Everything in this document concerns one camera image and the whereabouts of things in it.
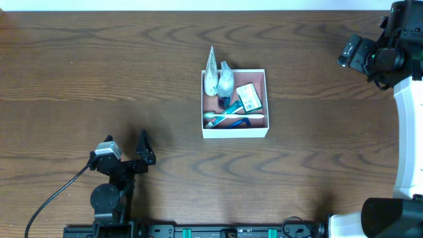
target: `toiletry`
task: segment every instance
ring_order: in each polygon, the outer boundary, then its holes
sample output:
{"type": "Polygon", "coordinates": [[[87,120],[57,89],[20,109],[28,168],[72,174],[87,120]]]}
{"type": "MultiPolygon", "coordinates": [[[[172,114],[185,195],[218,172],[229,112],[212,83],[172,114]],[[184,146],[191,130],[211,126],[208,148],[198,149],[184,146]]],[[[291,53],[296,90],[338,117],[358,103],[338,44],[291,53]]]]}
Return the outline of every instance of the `toiletry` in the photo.
{"type": "Polygon", "coordinates": [[[263,114],[216,114],[214,112],[204,113],[204,119],[212,119],[215,117],[226,117],[226,118],[250,118],[250,119],[261,119],[264,117],[263,114]]]}
{"type": "MultiPolygon", "coordinates": [[[[239,100],[236,100],[228,109],[224,110],[222,114],[236,113],[241,109],[243,109],[243,104],[239,100]]],[[[218,116],[214,118],[211,122],[207,123],[204,127],[206,129],[213,128],[217,126],[220,122],[222,122],[224,119],[226,119],[226,117],[218,116]]]]}
{"type": "Polygon", "coordinates": [[[237,94],[243,104],[245,113],[260,110],[262,108],[262,103],[252,83],[237,87],[237,94]]]}
{"type": "Polygon", "coordinates": [[[219,85],[217,86],[217,105],[220,109],[225,110],[231,104],[235,78],[226,61],[223,61],[221,66],[222,71],[220,74],[219,85]]]}
{"type": "Polygon", "coordinates": [[[251,126],[251,122],[250,122],[250,120],[249,120],[248,118],[243,118],[243,119],[241,119],[241,120],[238,120],[238,121],[236,121],[236,122],[234,122],[234,123],[230,124],[229,126],[227,126],[227,127],[226,127],[226,129],[233,129],[233,128],[236,128],[236,127],[240,126],[240,125],[241,125],[242,123],[244,123],[244,122],[245,122],[245,124],[246,124],[246,127],[251,126]]]}
{"type": "Polygon", "coordinates": [[[209,54],[209,60],[207,61],[206,73],[204,74],[204,92],[208,96],[216,96],[218,82],[219,77],[217,75],[217,64],[212,46],[209,54]]]}

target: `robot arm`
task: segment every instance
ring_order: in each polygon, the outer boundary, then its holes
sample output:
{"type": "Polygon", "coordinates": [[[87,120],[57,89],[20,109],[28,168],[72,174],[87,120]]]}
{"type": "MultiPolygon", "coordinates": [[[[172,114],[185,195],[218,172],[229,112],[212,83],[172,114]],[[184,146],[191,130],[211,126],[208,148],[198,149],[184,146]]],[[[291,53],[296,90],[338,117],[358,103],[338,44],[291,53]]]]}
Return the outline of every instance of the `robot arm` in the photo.
{"type": "MultiPolygon", "coordinates": [[[[415,194],[423,194],[423,146],[419,146],[423,143],[422,92],[423,82],[414,81],[412,77],[394,86],[399,115],[399,164],[393,198],[412,200],[415,194]]],[[[362,211],[334,215],[329,218],[328,235],[332,238],[366,238],[362,220],[362,211]]]]}
{"type": "Polygon", "coordinates": [[[423,236],[423,2],[392,4],[377,42],[353,35],[338,63],[394,88],[399,115],[399,166],[393,198],[369,198],[360,212],[329,219],[329,237],[423,236]]]}
{"type": "Polygon", "coordinates": [[[399,115],[399,164],[394,198],[423,194],[423,82],[412,77],[394,86],[399,115]]]}

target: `open box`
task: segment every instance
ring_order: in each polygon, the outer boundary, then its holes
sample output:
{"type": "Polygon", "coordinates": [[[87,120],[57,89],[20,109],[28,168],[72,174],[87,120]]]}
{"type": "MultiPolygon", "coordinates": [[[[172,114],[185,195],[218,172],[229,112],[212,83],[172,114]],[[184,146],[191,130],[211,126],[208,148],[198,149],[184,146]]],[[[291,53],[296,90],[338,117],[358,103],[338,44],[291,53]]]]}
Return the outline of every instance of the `open box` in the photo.
{"type": "MultiPolygon", "coordinates": [[[[205,129],[204,126],[210,121],[203,119],[205,112],[216,112],[222,113],[223,110],[217,106],[217,96],[209,97],[204,92],[204,74],[205,70],[202,71],[201,89],[201,111],[202,111],[202,122],[201,127],[203,131],[203,138],[263,138],[269,130],[269,113],[267,105],[267,93],[266,93],[266,76],[264,69],[233,69],[235,76],[235,87],[233,89],[233,96],[231,104],[236,100],[239,100],[239,96],[236,92],[236,88],[253,83],[256,89],[257,95],[262,103],[262,108],[251,112],[252,114],[263,114],[264,118],[261,119],[249,119],[251,126],[247,127],[245,124],[234,128],[225,129],[230,124],[240,120],[240,118],[227,118],[212,129],[205,129]]],[[[245,114],[244,109],[236,112],[237,114],[245,114]]]]}

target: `white panel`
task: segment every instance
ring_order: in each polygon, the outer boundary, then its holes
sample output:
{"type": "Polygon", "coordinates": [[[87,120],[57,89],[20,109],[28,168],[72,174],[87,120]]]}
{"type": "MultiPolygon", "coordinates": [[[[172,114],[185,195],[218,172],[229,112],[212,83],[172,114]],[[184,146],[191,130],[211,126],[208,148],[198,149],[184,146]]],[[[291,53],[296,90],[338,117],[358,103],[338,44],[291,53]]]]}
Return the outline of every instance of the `white panel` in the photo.
{"type": "Polygon", "coordinates": [[[399,115],[399,164],[394,198],[423,194],[423,81],[411,77],[394,86],[399,115]]]}
{"type": "Polygon", "coordinates": [[[389,10],[395,0],[0,0],[4,11],[389,10]]]}

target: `wood grain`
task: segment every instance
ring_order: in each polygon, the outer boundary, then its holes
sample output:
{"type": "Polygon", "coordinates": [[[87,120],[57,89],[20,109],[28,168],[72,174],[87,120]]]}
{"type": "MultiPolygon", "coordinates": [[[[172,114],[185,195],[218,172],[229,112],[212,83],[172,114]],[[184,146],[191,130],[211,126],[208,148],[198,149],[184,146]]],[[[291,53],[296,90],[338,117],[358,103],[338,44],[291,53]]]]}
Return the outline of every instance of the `wood grain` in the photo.
{"type": "MultiPolygon", "coordinates": [[[[177,223],[323,219],[390,197],[398,119],[392,91],[336,64],[351,34],[376,39],[385,12],[4,13],[0,21],[0,237],[87,162],[107,134],[134,158],[145,128],[157,165],[133,215],[177,223]],[[264,139],[203,140],[200,71],[210,46],[232,68],[264,68],[264,139]]],[[[90,224],[87,171],[31,237],[90,224]]]]}

